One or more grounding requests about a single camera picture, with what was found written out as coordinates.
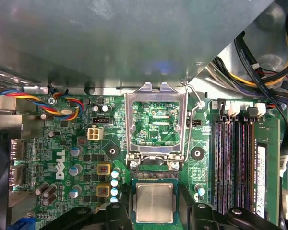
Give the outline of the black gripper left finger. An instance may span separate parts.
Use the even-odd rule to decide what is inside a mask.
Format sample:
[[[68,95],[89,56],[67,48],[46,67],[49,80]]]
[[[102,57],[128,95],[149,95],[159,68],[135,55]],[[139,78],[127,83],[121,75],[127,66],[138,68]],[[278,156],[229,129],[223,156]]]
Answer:
[[[122,185],[118,202],[106,203],[99,211],[75,207],[43,226],[43,230],[133,230],[130,184]]]

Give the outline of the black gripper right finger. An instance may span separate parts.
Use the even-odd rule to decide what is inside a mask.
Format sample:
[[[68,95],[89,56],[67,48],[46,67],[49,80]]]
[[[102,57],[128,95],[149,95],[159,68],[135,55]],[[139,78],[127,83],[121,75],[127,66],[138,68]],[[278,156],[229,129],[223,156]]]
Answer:
[[[178,185],[178,214],[185,230],[279,230],[277,225],[243,208],[220,214],[205,203],[196,203],[186,186]]]

